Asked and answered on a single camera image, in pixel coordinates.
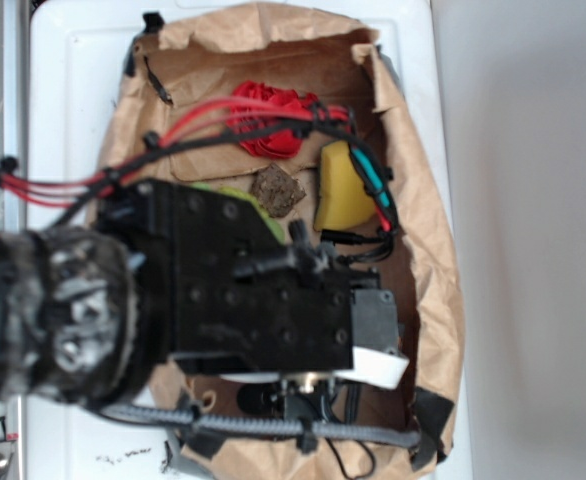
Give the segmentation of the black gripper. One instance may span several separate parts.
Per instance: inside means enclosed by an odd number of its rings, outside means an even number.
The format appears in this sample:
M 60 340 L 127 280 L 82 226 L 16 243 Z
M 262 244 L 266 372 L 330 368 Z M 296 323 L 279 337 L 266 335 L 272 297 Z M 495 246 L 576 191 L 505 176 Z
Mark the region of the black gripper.
M 203 375 L 352 366 L 348 274 L 280 243 L 249 202 L 149 180 L 102 200 L 96 226 L 143 258 L 142 343 L 160 358 Z

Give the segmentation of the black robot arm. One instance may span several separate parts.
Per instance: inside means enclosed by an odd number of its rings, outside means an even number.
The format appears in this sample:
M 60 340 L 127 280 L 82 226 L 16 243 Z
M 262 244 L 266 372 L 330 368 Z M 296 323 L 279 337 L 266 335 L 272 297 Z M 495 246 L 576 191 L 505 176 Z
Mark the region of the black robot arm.
M 279 242 L 249 202 L 163 181 L 87 227 L 0 232 L 0 398 L 126 401 L 155 366 L 190 375 L 353 365 L 348 272 L 302 225 Z

